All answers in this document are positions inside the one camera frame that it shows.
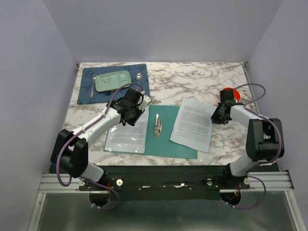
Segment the orange bowl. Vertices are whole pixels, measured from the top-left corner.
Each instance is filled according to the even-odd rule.
[[[233,90],[234,98],[238,101],[241,99],[241,95],[237,90],[234,90],[234,88],[224,88],[223,90]]]

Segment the fork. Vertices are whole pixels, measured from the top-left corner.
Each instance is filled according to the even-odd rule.
[[[94,93],[95,80],[96,80],[96,75],[93,75],[93,85],[92,85],[92,90],[91,90],[91,98],[93,97],[93,93]]]

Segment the marble surface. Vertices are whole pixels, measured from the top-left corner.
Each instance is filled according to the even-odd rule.
[[[82,70],[86,67],[130,65],[139,63],[81,63],[64,127],[73,130],[94,118],[105,103],[77,104]],[[146,63],[154,104],[180,105],[182,98],[217,105],[219,91],[246,83],[239,63]],[[240,89],[241,102],[252,99],[248,87]],[[213,125],[208,153],[198,152],[198,159],[180,159],[136,154],[105,153],[106,133],[89,148],[89,161],[97,165],[226,165],[245,151],[247,130],[236,121]]]

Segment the teal folder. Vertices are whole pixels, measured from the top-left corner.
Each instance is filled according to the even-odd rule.
[[[196,150],[174,143],[170,140],[179,108],[178,106],[169,105],[150,105],[145,139],[145,152],[143,154],[132,154],[198,159],[198,152]],[[160,137],[155,137],[154,135],[156,114],[159,114],[159,118],[162,121],[162,132]]]

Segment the white paper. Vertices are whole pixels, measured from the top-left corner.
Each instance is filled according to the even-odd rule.
[[[184,98],[170,140],[207,153],[213,130],[211,116],[215,109],[215,106]]]
[[[149,107],[146,107],[135,126],[118,124],[109,129],[104,150],[107,152],[144,153],[148,119]]]

